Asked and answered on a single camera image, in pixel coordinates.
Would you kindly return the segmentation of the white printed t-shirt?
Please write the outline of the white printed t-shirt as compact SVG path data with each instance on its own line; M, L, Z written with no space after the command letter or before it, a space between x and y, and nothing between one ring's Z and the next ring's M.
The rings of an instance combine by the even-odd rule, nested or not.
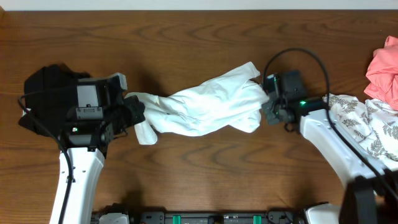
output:
M232 126L254 132L261 122L261 106L269 98L254 78L252 62L168 97L130 92L145 106L145 121L135 125L141 145L153 145L159 133L197 137Z

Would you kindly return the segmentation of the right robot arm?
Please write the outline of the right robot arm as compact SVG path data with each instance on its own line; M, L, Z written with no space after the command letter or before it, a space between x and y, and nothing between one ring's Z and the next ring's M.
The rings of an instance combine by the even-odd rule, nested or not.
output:
M295 223L397 223L397 171L366 154L344 130L322 98L309 98L299 71L264 76L269 100L262 106L269 125L283 123L301 134L341 180L341 205L305 208Z

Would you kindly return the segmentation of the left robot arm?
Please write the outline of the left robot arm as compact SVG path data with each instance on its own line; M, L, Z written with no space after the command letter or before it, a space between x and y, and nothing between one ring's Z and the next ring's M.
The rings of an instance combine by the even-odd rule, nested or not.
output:
M60 176L51 223L89 223L96 186L108 145L131 126L145 121L145 106L136 96L125 98L126 77L84 78L65 91L72 104L61 122L58 140Z

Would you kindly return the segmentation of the folded black garment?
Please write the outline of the folded black garment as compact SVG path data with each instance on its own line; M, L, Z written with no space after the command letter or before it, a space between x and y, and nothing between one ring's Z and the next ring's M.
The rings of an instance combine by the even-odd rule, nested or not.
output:
M42 67L24 82L25 107L57 137L67 113L77 105L75 85L89 77L89 73L74 72L65 64Z

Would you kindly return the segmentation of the white fern-print garment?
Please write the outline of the white fern-print garment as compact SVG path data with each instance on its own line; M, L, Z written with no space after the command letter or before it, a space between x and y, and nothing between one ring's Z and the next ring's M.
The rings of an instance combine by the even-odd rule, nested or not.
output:
M386 102L329 94L323 97L345 130L370 156L397 170L397 110Z

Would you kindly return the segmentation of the pink garment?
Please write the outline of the pink garment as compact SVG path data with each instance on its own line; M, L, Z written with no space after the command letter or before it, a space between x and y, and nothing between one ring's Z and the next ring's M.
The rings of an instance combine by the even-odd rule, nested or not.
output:
M389 35L384 47L373 52L366 78L370 83L364 93L397 110L397 37Z

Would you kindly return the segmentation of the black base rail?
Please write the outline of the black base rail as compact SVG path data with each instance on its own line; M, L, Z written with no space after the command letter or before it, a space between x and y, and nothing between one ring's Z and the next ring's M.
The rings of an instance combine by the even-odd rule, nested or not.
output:
M305 224L304 217L289 210L261 212L169 212L166 210L129 210L114 203L91 215L90 224Z

